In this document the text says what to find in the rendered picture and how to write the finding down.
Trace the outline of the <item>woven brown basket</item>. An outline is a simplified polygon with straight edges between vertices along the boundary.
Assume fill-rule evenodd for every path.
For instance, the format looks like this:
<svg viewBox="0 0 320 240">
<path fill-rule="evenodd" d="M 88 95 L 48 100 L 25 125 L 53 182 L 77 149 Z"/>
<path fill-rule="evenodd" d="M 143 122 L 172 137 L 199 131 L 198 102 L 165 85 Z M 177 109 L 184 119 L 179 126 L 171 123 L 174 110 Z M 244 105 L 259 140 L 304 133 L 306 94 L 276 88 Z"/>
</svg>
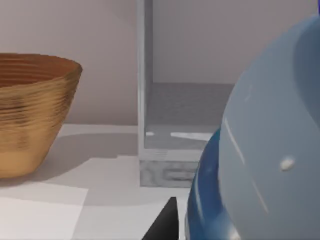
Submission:
<svg viewBox="0 0 320 240">
<path fill-rule="evenodd" d="M 0 179 L 34 173 L 53 145 L 83 72 L 71 59 L 0 53 Z"/>
</svg>

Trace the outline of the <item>grey cabinet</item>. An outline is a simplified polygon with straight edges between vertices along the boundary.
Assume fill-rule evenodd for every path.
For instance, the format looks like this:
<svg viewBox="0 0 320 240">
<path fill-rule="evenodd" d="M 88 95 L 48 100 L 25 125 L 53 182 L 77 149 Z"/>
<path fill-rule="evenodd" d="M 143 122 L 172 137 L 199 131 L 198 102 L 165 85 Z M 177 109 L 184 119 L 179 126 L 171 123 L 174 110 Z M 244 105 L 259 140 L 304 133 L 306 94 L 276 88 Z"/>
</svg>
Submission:
<svg viewBox="0 0 320 240">
<path fill-rule="evenodd" d="M 188 188 L 234 85 L 156 82 L 154 0 L 136 7 L 140 185 Z"/>
</svg>

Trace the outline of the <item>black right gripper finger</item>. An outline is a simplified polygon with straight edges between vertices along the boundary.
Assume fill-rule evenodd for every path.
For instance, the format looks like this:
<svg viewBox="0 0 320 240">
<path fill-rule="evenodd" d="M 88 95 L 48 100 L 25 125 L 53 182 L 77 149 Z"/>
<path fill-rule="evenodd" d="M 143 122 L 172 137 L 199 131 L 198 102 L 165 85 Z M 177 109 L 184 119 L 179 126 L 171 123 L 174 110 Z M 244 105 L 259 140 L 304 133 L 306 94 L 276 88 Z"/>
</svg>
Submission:
<svg viewBox="0 0 320 240">
<path fill-rule="evenodd" d="M 179 240 L 180 222 L 176 197 L 171 197 L 142 240 Z"/>
</svg>

